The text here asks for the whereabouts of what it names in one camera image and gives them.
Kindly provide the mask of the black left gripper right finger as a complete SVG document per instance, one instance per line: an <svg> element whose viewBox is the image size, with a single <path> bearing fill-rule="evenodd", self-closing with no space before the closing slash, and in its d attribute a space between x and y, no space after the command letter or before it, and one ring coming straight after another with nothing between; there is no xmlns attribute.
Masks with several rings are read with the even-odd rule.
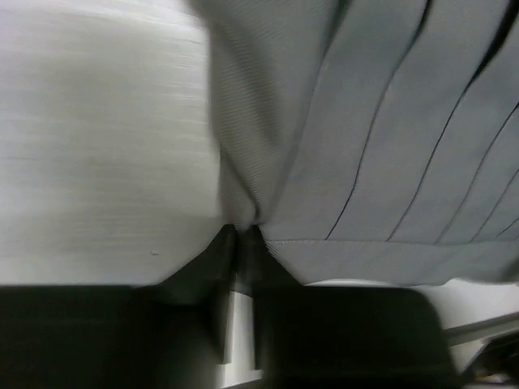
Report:
<svg viewBox="0 0 519 389"><path fill-rule="evenodd" d="M301 284L271 255L257 226L242 234L242 285L252 298L255 368L270 370L277 359L276 342L282 318L278 299Z"/></svg>

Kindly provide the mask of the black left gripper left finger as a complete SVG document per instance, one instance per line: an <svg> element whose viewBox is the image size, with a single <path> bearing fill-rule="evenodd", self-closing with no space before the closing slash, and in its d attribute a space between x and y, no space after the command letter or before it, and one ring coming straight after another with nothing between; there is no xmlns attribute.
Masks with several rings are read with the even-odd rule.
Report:
<svg viewBox="0 0 519 389"><path fill-rule="evenodd" d="M191 307L198 312L220 363L229 360L225 344L234 260L235 228L226 224L199 255L153 286L161 303Z"/></svg>

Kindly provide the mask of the grey pleated skirt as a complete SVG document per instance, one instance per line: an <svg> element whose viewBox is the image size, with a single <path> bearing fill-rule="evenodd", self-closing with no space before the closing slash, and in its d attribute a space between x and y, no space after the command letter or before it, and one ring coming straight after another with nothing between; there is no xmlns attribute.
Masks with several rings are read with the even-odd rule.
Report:
<svg viewBox="0 0 519 389"><path fill-rule="evenodd" d="M307 282L517 280L517 2L193 7L238 230Z"/></svg>

